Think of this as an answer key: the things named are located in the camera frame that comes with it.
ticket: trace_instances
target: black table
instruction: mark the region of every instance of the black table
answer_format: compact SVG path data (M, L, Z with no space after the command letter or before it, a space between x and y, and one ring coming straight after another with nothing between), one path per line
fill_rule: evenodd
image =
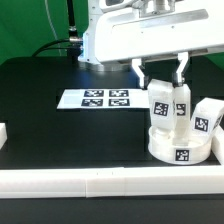
M174 60L146 66L170 81ZM224 72L204 57L186 82L194 105L224 99ZM132 71L99 73L67 58L15 58L0 67L0 121L8 141L0 169L170 166L147 150L149 111L57 110L64 89L138 88ZM200 165L218 164L214 155ZM1 223L223 223L223 195L0 200Z

